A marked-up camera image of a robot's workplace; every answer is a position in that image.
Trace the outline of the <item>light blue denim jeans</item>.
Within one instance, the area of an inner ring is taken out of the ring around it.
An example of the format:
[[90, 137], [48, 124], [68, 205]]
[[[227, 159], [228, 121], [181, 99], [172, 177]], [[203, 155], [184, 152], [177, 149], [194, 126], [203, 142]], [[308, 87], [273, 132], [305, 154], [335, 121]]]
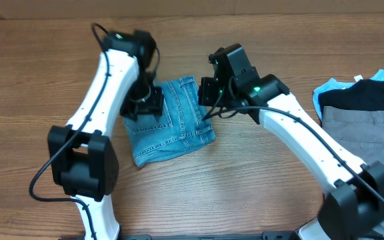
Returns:
[[207, 110], [198, 104], [194, 76], [160, 82], [159, 86], [164, 95], [162, 116], [123, 119], [138, 167], [191, 153], [216, 139], [211, 121], [202, 120]]

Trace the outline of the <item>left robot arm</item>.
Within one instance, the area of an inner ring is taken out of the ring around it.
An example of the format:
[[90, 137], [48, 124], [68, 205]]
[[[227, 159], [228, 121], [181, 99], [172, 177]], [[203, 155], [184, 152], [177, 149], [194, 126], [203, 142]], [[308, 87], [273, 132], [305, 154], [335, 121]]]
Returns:
[[121, 239], [111, 199], [119, 174], [111, 136], [120, 115], [134, 121], [162, 116], [162, 89], [153, 84], [156, 72], [146, 70], [157, 44], [140, 30], [108, 31], [97, 41], [101, 53], [91, 86], [66, 125], [51, 128], [47, 142], [53, 180], [76, 203], [84, 239]]

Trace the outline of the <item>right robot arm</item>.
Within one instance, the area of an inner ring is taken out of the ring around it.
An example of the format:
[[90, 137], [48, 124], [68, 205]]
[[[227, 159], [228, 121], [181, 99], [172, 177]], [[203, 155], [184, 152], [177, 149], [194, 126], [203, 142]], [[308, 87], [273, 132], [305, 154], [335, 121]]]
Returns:
[[297, 239], [378, 238], [374, 228], [384, 221], [384, 165], [368, 165], [338, 144], [276, 76], [204, 77], [198, 95], [200, 105], [248, 114], [316, 178], [325, 200], [317, 216], [296, 230]]

